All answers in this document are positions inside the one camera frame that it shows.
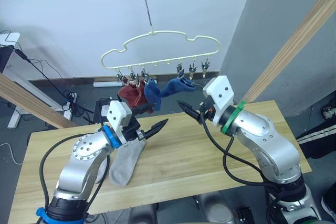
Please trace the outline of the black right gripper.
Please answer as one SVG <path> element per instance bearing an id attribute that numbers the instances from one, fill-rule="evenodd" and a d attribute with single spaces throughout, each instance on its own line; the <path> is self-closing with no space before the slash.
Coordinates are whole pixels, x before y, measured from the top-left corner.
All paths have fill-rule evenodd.
<path id="1" fill-rule="evenodd" d="M 200 91 L 202 91 L 203 88 L 205 87 L 205 85 L 202 83 L 192 82 L 189 80 L 186 80 L 185 84 L 190 87 L 194 87 L 195 90 L 200 90 Z M 204 121 L 206 120 L 209 120 L 211 122 L 213 121 L 216 110 L 214 108 L 215 103 L 212 97 L 207 97 L 205 98 L 203 102 L 200 103 L 199 111 L 194 110 L 190 104 L 184 101 L 177 100 L 177 103 L 180 106 L 180 108 L 191 118 L 195 119 L 198 122 L 198 124 L 202 124 L 201 114 L 204 114 L 203 116 Z"/>

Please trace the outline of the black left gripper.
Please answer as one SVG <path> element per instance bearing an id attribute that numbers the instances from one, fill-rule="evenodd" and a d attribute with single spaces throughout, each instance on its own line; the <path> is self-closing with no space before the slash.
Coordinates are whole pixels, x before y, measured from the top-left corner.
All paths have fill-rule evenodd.
<path id="1" fill-rule="evenodd" d="M 155 103 L 147 103 L 139 105 L 135 108 L 132 108 L 132 115 L 136 116 L 143 113 L 151 114 L 153 112 L 153 107 Z M 122 129 L 122 134 L 127 142 L 134 141 L 135 139 L 143 140 L 149 139 L 155 134 L 157 134 L 168 122 L 168 119 L 161 120 L 155 125 L 153 125 L 148 131 L 143 132 L 140 130 L 140 123 L 138 121 L 131 121 L 129 125 L 124 126 Z"/>

